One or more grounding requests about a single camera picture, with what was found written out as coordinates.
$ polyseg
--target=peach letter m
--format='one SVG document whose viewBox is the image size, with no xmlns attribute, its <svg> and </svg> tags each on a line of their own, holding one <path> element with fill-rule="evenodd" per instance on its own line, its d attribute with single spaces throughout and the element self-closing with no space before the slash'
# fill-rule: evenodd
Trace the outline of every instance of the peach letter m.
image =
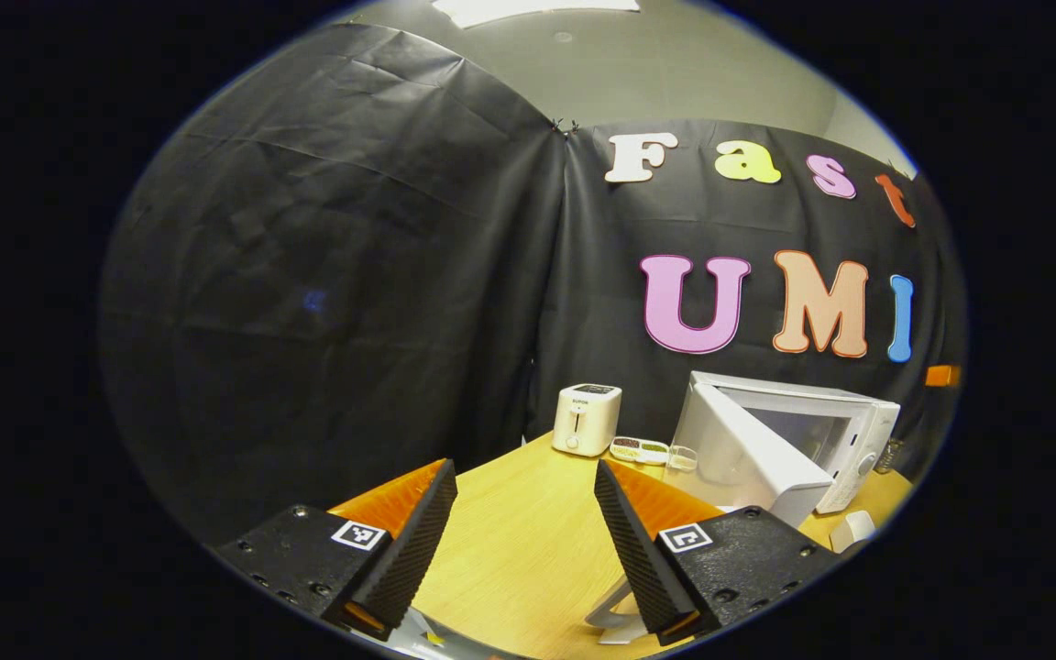
<svg viewBox="0 0 1056 660">
<path fill-rule="evenodd" d="M 863 264 L 846 261 L 837 267 L 833 287 L 826 289 L 822 272 L 809 254 L 782 250 L 774 257 L 785 274 L 785 324 L 772 339 L 777 351 L 799 354 L 809 348 L 805 319 L 817 352 L 826 351 L 833 339 L 833 352 L 842 357 L 866 355 L 866 281 Z"/>
</svg>

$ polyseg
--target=black curtain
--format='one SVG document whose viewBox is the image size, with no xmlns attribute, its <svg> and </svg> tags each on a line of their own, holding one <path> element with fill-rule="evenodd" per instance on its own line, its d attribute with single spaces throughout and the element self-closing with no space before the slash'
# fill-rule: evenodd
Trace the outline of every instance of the black curtain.
<svg viewBox="0 0 1056 660">
<path fill-rule="evenodd" d="M 563 138 L 414 35 L 327 25 L 208 100 L 122 209 L 101 366 L 205 543 L 518 447 Z"/>
<path fill-rule="evenodd" d="M 608 184 L 619 134 L 678 147 Z M 716 146 L 770 151 L 733 181 Z M 836 158 L 853 200 L 805 166 Z M 904 191 L 900 222 L 874 177 Z M 442 456 L 474 468 L 552 429 L 559 390 L 621 385 L 621 434 L 668 440 L 691 371 L 898 401 L 917 427 L 955 258 L 935 197 L 826 139 L 736 121 L 560 133 L 511 89 L 423 38 L 333 24 L 264 59 L 165 144 L 122 209 L 100 288 L 100 358 L 130 452 L 170 512 L 224 543 L 282 507 L 332 506 Z M 779 250 L 829 285 L 869 270 L 859 359 L 772 345 Z M 736 337 L 667 351 L 644 326 L 640 260 L 691 259 L 683 321 L 712 321 L 711 258 L 746 260 Z M 889 276 L 913 282 L 912 358 L 891 362 Z"/>
<path fill-rule="evenodd" d="M 609 184 L 614 135 L 672 133 L 661 167 L 646 166 L 644 183 Z M 717 145 L 731 139 L 766 147 L 781 173 L 775 184 L 721 176 Z M 806 166 L 810 155 L 837 159 L 855 196 L 827 195 Z M 692 371 L 724 373 L 805 385 L 826 385 L 897 401 L 898 429 L 908 432 L 921 413 L 923 379 L 939 354 L 935 326 L 946 254 L 936 239 L 942 214 L 919 195 L 912 181 L 854 149 L 792 130 L 737 121 L 624 121 L 580 129 L 566 144 L 565 201 L 553 267 L 540 319 L 538 379 L 532 383 L 529 437 L 552 429 L 558 392 L 595 381 L 623 389 L 619 434 L 671 441 Z M 887 174 L 904 193 L 914 227 L 900 221 L 875 176 Z M 862 358 L 817 352 L 777 351 L 785 277 L 775 252 L 812 256 L 827 287 L 838 264 L 867 267 L 866 341 Z M 679 254 L 692 260 L 685 277 L 682 319 L 701 327 L 715 313 L 716 281 L 705 270 L 712 258 L 749 262 L 741 283 L 736 336 L 703 355 L 667 351 L 646 333 L 646 275 L 642 259 Z M 892 275 L 913 284 L 912 356 L 892 362 L 895 296 Z"/>
<path fill-rule="evenodd" d="M 969 358 L 969 291 L 951 233 L 953 219 L 936 199 L 926 174 L 921 172 L 914 177 L 912 189 L 914 205 L 925 212 L 929 242 L 935 243 L 935 247 L 927 249 L 939 259 L 940 285 L 927 362 L 960 369 L 960 379 L 956 383 L 922 390 L 909 411 L 908 426 L 895 434 L 902 439 L 902 449 L 892 468 L 908 479 L 917 480 L 949 434 L 965 379 L 972 379 L 972 373 L 964 371 Z M 956 220 L 972 222 L 972 219 Z"/>
</svg>

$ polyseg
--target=ceiling light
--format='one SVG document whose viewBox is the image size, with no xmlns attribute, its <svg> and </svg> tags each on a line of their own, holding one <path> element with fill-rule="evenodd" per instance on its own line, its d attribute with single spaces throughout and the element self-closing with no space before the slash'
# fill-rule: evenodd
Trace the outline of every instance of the ceiling light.
<svg viewBox="0 0 1056 660">
<path fill-rule="evenodd" d="M 435 0 L 431 4 L 460 29 L 553 10 L 642 11 L 635 0 Z"/>
</svg>

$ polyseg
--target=letter i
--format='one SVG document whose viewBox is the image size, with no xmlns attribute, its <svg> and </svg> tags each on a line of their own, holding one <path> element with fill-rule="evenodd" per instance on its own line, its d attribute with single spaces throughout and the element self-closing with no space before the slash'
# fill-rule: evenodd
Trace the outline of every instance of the letter i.
<svg viewBox="0 0 1056 660">
<path fill-rule="evenodd" d="M 895 293 L 895 336 L 887 356 L 891 362 L 906 362 L 910 359 L 910 296 L 914 285 L 902 275 L 892 275 L 891 288 Z"/>
</svg>

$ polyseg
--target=microwave control knob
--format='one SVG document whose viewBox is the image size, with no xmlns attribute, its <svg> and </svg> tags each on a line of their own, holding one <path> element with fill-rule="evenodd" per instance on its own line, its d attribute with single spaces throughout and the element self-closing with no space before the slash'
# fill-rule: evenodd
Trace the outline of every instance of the microwave control knob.
<svg viewBox="0 0 1056 660">
<path fill-rule="evenodd" d="M 863 456 L 863 461 L 857 465 L 857 475 L 866 475 L 867 472 L 874 468 L 874 463 L 879 459 L 876 454 L 868 454 Z"/>
</svg>

